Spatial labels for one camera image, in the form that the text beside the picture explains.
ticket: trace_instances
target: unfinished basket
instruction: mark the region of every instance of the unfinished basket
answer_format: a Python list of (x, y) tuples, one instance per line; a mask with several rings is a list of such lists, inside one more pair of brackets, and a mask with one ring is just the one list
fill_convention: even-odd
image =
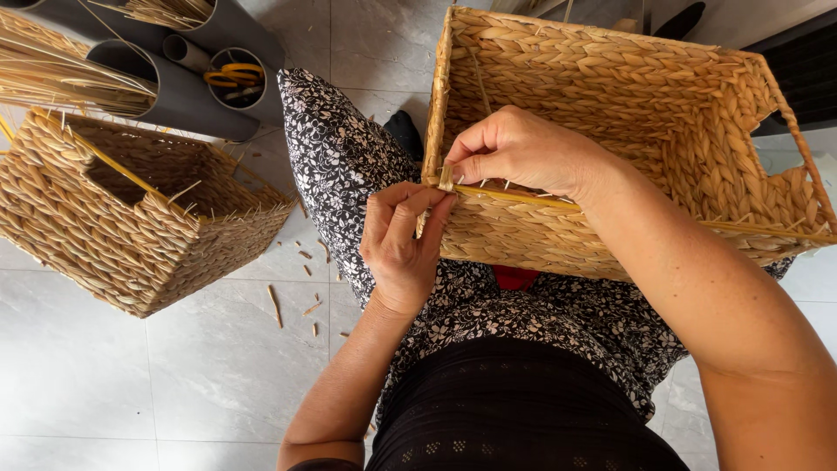
[[(837, 243), (808, 145), (759, 54), (451, 7), (436, 47), (423, 181), (438, 185), (456, 135), (510, 104), (625, 158), (759, 265)], [(777, 109), (805, 164), (768, 176), (750, 131)], [(577, 205), (504, 186), (453, 185), (459, 204), (443, 257), (629, 279)]]
[(38, 108), (0, 187), (0, 236), (140, 318), (255, 259), (294, 204), (205, 142)]

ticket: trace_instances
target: red fabric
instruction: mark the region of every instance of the red fabric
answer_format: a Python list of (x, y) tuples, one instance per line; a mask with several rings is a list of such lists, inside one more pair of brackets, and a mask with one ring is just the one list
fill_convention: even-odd
[(540, 274), (538, 270), (526, 270), (525, 268), (504, 267), (502, 265), (492, 265), (491, 267), (494, 268), (494, 276), (497, 278), (497, 283), (500, 284), (500, 289), (526, 291)]

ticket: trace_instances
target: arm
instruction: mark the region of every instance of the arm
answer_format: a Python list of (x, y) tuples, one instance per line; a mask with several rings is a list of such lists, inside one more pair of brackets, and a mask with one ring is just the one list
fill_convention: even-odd
[(445, 163), (464, 184), (505, 178), (579, 203), (694, 356), (722, 468), (837, 468), (837, 368), (817, 334), (772, 278), (637, 170), (511, 107), (457, 137)]
[[(453, 195), (409, 182), (369, 198), (361, 255), (376, 287), (352, 335), (288, 426), (279, 471), (314, 458), (342, 458), (363, 466), (363, 435), (395, 349), (433, 289), (442, 230), (453, 203)], [(415, 240), (416, 217), (429, 206), (434, 209)]]

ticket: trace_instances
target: woman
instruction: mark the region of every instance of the woman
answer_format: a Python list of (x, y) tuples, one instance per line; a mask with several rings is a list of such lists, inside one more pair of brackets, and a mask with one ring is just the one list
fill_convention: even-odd
[(837, 469), (837, 368), (817, 334), (625, 161), (513, 106), (456, 138), (454, 181), (568, 195), (636, 283), (542, 274), (500, 291), (489, 267), (439, 259), (455, 195), (412, 183), (404, 151), (337, 89), (302, 70), (280, 83), (298, 187), (364, 311), (277, 469), (361, 469), (379, 396), (367, 469), (686, 469), (644, 424), (689, 353), (722, 468)]

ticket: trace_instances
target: woman's left hand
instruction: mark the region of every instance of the woman's left hand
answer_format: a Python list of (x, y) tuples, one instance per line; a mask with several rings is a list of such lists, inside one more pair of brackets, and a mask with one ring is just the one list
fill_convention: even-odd
[[(442, 232), (455, 194), (401, 182), (367, 200), (360, 252), (375, 277), (369, 303), (415, 317), (433, 291)], [(416, 218), (433, 207), (422, 235), (413, 238)]]

